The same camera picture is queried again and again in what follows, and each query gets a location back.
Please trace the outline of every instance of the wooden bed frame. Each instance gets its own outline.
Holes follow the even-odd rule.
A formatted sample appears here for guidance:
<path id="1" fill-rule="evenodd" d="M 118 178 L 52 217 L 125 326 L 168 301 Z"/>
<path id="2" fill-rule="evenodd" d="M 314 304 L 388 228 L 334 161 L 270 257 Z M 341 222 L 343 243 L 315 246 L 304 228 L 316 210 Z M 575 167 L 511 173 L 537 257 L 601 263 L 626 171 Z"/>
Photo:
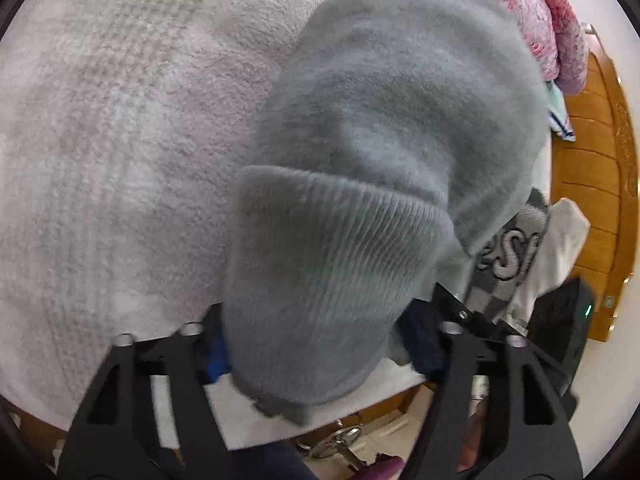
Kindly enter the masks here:
<path id="1" fill-rule="evenodd" d="M 628 107 L 612 61 L 591 25 L 587 85 L 566 98 L 575 143 L 554 138 L 551 202 L 573 200 L 591 228 L 571 276 L 596 294 L 589 337 L 606 341 L 633 273 L 638 238 L 638 163 Z"/>

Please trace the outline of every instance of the bed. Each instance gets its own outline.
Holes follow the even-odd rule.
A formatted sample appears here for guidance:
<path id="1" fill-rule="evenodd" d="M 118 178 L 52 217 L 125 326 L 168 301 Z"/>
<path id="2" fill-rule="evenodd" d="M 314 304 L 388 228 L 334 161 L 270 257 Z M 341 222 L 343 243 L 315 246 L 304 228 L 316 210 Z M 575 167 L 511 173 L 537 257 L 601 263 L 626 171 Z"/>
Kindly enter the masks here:
<path id="1" fill-rule="evenodd" d="M 567 100 L 577 142 L 570 144 L 553 139 L 541 152 L 535 185 L 549 189 L 552 202 L 561 196 L 571 198 L 591 222 L 587 244 L 573 273 L 583 276 L 596 292 L 596 314 L 590 336 L 605 341 L 616 320 L 619 298 L 635 257 L 638 170 L 626 102 L 613 64 L 593 28 L 587 27 L 587 31 L 591 47 L 587 88 L 583 94 Z M 356 392 L 318 408 L 306 428 L 261 416 L 249 399 L 233 389 L 228 376 L 211 386 L 207 393 L 212 405 L 217 407 L 216 416 L 227 445 L 236 449 L 317 428 L 358 412 L 363 406 L 410 390 L 423 380 L 410 367 L 398 367 L 384 360 Z M 177 447 L 166 378 L 158 376 L 154 382 L 154 407 L 162 444 Z M 25 428 L 34 428 L 34 424 Z M 52 428 L 39 420 L 37 426 L 32 433 L 42 434 L 42 428 Z"/>

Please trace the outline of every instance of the black device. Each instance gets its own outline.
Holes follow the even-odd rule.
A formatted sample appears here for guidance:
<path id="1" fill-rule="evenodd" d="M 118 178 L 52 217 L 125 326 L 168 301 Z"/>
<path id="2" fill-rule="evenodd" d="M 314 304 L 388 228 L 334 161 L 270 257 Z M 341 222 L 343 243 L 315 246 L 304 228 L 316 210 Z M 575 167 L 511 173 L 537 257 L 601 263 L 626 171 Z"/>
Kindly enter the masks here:
<path id="1" fill-rule="evenodd" d="M 437 285 L 446 354 L 433 403 L 401 480 L 574 480 L 582 467 L 561 397 L 571 377 L 531 341 L 462 304 Z M 122 335 L 90 385 L 70 428 L 58 477 L 63 480 L 237 479 L 202 384 L 209 337 L 220 305 L 201 323 L 159 340 Z M 169 377 L 182 461 L 158 442 L 151 374 Z M 473 376 L 489 378 L 488 411 L 473 468 L 457 472 Z"/>
<path id="2" fill-rule="evenodd" d="M 536 300 L 527 338 L 573 377 L 587 344 L 595 297 L 582 278 L 574 278 Z"/>

